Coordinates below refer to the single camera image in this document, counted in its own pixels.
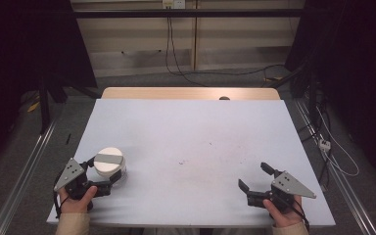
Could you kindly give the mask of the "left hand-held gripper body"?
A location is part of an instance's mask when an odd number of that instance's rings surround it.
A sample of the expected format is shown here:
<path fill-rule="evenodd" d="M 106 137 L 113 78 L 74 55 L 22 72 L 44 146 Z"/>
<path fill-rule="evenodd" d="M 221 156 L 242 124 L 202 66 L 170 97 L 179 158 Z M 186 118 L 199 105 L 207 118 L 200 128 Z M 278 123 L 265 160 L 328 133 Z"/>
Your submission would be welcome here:
<path fill-rule="evenodd" d="M 88 179 L 86 162 L 79 164 L 75 159 L 69 159 L 61 174 L 56 178 L 53 190 L 59 192 L 65 188 L 74 200 L 81 199 L 91 186 L 96 186 L 98 191 L 95 197 L 104 197 L 111 194 L 113 185 L 110 180 L 94 182 Z"/>

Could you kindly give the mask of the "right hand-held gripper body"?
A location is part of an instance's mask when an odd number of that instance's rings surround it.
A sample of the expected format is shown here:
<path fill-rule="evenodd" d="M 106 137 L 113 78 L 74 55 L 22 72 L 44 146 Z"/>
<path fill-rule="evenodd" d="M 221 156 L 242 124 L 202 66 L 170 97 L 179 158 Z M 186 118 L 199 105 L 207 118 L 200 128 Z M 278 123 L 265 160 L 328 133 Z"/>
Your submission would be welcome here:
<path fill-rule="evenodd" d="M 293 207 L 295 196 L 316 198 L 316 195 L 311 190 L 289 172 L 277 169 L 266 169 L 265 172 L 274 176 L 270 189 L 266 192 L 256 192 L 246 187 L 249 206 L 263 208 L 263 201 L 269 200 L 279 211 L 283 212 Z"/>

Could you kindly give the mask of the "white jar with grey handle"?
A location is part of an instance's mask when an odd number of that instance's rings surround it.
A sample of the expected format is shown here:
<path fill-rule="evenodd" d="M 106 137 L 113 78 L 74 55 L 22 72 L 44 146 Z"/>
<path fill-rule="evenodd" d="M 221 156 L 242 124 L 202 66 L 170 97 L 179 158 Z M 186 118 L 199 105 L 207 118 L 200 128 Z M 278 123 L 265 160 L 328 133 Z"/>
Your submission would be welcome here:
<path fill-rule="evenodd" d="M 99 175 L 108 178 L 115 173 L 125 173 L 126 164 L 122 151 L 118 148 L 108 147 L 99 151 L 94 158 L 94 167 Z"/>

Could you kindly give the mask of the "person's left hand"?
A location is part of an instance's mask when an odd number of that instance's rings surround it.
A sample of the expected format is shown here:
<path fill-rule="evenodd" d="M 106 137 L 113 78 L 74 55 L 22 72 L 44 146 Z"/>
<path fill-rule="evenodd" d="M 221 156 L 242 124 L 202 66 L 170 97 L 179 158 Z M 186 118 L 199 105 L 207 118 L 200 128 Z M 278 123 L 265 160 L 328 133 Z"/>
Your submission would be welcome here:
<path fill-rule="evenodd" d="M 69 197 L 68 192 L 65 188 L 59 190 L 60 200 L 62 202 L 61 212 L 62 213 L 87 213 L 87 206 L 94 198 L 98 191 L 96 186 L 91 186 L 84 196 L 80 200 L 73 200 Z"/>

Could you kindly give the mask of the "person's right hand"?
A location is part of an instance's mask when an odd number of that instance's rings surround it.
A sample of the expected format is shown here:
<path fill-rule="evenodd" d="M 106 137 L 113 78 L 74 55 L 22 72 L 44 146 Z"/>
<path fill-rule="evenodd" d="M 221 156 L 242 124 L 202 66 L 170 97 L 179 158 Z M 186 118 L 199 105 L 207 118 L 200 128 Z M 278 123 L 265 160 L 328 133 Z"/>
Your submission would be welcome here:
<path fill-rule="evenodd" d="M 293 207 L 295 209 L 287 210 L 284 212 L 279 211 L 271 201 L 263 201 L 263 205 L 265 206 L 269 214 L 273 217 L 276 227 L 286 227 L 303 221 L 303 219 L 298 215 L 298 212 L 303 211 L 301 209 L 302 197 L 295 195 L 294 199 L 295 203 L 293 204 Z"/>

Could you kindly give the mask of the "pale blue table mat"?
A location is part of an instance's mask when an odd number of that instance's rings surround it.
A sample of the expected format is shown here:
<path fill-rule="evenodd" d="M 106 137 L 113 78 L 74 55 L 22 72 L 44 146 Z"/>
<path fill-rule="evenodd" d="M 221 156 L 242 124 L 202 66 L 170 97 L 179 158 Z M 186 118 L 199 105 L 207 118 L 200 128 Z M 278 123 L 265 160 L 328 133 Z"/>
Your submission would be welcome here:
<path fill-rule="evenodd" d="M 117 227 L 266 227 L 238 183 L 269 189 L 261 163 L 286 170 L 314 193 L 304 199 L 313 227 L 335 223 L 301 140 L 281 100 L 121 100 L 96 102 L 75 159 L 120 149 L 126 178 L 94 200 L 96 225 Z"/>

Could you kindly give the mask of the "black metal stand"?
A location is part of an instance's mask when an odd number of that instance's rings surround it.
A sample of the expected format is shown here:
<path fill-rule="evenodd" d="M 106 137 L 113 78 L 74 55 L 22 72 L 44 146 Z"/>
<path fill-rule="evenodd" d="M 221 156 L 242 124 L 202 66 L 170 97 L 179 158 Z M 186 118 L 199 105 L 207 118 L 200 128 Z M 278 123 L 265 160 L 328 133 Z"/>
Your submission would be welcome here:
<path fill-rule="evenodd" d="M 44 134 L 49 129 L 51 123 L 48 96 L 51 96 L 56 103 L 65 103 L 68 99 L 68 95 L 64 90 L 65 87 L 72 87 L 74 90 L 92 99 L 102 97 L 100 93 L 91 91 L 89 88 L 79 85 L 71 79 L 56 74 L 41 76 L 38 79 L 39 103 L 41 105 L 41 134 Z"/>
<path fill-rule="evenodd" d="M 289 83 L 291 94 L 294 98 L 303 98 L 308 92 L 308 115 L 312 123 L 316 123 L 316 75 L 311 62 L 304 62 L 293 70 L 290 74 L 270 84 L 270 88 L 277 89 Z"/>

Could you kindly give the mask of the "yellow floor tape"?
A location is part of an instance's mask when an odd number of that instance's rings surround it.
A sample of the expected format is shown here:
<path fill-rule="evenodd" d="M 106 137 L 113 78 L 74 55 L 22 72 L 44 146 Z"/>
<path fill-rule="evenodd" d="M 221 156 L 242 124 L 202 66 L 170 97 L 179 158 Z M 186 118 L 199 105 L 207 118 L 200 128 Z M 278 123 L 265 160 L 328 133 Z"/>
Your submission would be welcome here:
<path fill-rule="evenodd" d="M 27 111 L 28 111 L 29 113 L 35 111 L 35 110 L 37 109 L 39 103 L 40 103 L 40 96 L 37 95 L 37 96 L 33 99 L 33 102 L 30 104 L 30 106 L 29 106 L 29 108 L 27 109 Z"/>

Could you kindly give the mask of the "wooden table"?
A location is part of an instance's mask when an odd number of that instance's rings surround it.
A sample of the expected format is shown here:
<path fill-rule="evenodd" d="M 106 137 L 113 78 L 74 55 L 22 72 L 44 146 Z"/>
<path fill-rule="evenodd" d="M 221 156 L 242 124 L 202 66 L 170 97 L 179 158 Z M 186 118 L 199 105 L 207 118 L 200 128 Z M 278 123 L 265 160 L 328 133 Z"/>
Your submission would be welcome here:
<path fill-rule="evenodd" d="M 108 87 L 103 99 L 279 100 L 274 88 L 230 87 Z"/>

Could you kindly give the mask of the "black curtain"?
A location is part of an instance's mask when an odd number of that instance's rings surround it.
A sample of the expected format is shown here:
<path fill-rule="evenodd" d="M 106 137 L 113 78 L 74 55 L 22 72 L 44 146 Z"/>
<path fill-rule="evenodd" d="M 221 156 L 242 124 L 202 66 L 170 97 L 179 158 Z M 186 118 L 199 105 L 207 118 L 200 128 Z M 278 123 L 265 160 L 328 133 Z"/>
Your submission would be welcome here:
<path fill-rule="evenodd" d="M 376 168 L 376 0 L 305 0 L 286 68 L 317 49 L 313 64 L 324 92 Z"/>
<path fill-rule="evenodd" d="M 72 0 L 0 0 L 0 149 L 27 91 L 97 85 Z"/>

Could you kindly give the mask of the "black horizontal bar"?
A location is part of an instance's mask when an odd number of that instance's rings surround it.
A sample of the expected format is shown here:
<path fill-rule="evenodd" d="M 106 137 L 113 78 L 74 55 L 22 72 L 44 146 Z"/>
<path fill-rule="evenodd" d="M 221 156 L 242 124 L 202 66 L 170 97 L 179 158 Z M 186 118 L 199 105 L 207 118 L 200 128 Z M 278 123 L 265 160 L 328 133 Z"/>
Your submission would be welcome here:
<path fill-rule="evenodd" d="M 176 10 L 79 10 L 80 19 L 98 18 L 289 18 L 300 17 L 302 9 L 176 9 Z"/>

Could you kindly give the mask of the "aluminium floor rail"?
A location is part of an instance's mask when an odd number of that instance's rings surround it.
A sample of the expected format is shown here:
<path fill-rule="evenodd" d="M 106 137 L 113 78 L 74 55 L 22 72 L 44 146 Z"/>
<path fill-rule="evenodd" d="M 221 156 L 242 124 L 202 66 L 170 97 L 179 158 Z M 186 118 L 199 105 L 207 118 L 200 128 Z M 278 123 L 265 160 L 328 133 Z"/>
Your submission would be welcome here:
<path fill-rule="evenodd" d="M 9 225 L 21 204 L 25 190 L 45 152 L 56 125 L 57 121 L 55 119 L 52 120 L 46 130 L 39 135 L 37 142 L 23 167 L 21 175 L 18 177 L 10 195 L 3 204 L 0 210 L 0 235 L 6 235 Z"/>
<path fill-rule="evenodd" d="M 325 134 L 320 131 L 315 131 L 313 123 L 309 120 L 308 107 L 306 106 L 304 101 L 295 101 L 295 105 L 303 121 L 305 122 L 306 128 L 308 129 L 311 138 L 320 151 L 322 159 L 327 162 L 329 174 L 334 178 L 336 185 L 339 188 L 349 210 L 351 211 L 351 214 L 361 233 L 363 235 L 376 235 L 376 227 L 373 224 L 369 213 L 367 212 L 365 206 L 348 181 L 348 177 L 355 177 L 359 175 L 360 170 L 358 164 L 349 154 L 349 152 L 336 140 L 334 135 L 331 133 L 327 121 L 318 108 L 316 108 L 317 114 L 320 115 L 321 125 L 325 128 L 326 131 Z M 343 170 L 337 162 L 335 156 L 332 154 L 332 150 L 330 150 L 329 152 L 323 152 L 319 149 L 318 141 L 320 139 L 325 139 L 325 137 L 329 138 L 332 143 L 335 144 L 336 147 L 340 149 L 351 160 L 351 162 L 355 166 L 355 173 L 349 173 L 346 170 Z"/>

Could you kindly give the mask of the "white wall socket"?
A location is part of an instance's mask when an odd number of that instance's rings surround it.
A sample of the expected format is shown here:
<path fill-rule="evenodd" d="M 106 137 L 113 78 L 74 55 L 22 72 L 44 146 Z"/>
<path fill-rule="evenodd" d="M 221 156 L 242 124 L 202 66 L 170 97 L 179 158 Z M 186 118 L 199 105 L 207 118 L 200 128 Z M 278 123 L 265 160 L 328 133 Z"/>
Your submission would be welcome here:
<path fill-rule="evenodd" d="M 164 9 L 185 9 L 185 0 L 163 0 Z"/>

